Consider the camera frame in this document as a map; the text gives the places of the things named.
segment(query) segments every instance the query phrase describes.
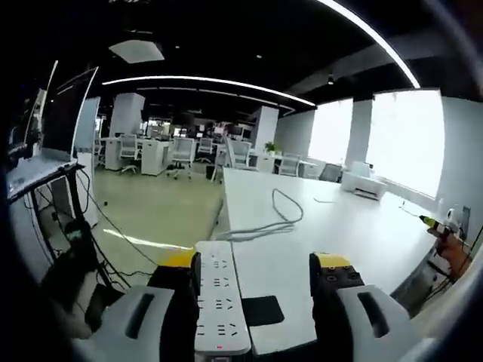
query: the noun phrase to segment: ceiling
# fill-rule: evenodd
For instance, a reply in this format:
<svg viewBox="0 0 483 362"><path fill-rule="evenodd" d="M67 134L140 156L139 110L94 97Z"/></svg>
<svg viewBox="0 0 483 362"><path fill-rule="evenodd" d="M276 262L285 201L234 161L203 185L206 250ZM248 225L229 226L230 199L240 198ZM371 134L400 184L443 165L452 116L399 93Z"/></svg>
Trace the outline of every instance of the ceiling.
<svg viewBox="0 0 483 362"><path fill-rule="evenodd" d="M432 17L422 9L419 0L339 0L339 3L356 12L384 38L432 26ZM148 107L159 115L172 109L200 109L201 118L220 121L253 121L251 115L263 104L284 106L282 114L292 112L291 109L300 112L310 106L258 90L200 81L140 81L109 86L101 83L142 75L191 75L284 92L313 72L374 44L357 26L316 0L118 0L101 5L98 2L64 5L55 14L45 27L37 29L32 43L38 69L50 69L53 60L59 59L64 69L68 69L67 77L69 73L99 66L91 93L101 95L105 107L112 105L116 94L136 91L146 97ZM109 46L129 39L155 42L165 59L128 64L109 50ZM409 66L414 67L423 87L450 84L435 72L448 65L433 66L432 62L439 64L441 60L410 62ZM341 97L370 97L374 91L410 86L397 66L390 64L337 80L334 86L321 84L297 96L319 104ZM192 90L146 89L157 87ZM471 86L469 89L465 88L463 93L471 93Z"/></svg>

